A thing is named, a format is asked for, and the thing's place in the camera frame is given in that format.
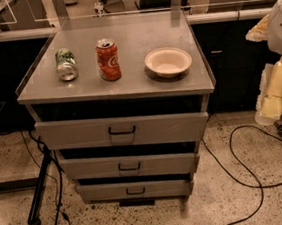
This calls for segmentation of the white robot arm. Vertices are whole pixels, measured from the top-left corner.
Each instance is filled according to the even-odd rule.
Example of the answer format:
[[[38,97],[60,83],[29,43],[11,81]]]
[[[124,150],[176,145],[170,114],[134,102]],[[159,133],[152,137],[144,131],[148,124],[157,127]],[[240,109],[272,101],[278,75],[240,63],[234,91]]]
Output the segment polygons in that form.
[[[246,39],[250,42],[265,40],[269,50],[281,56],[275,64],[265,66],[255,108],[256,123],[272,125],[282,116],[282,0],[278,0],[270,13],[247,32]]]

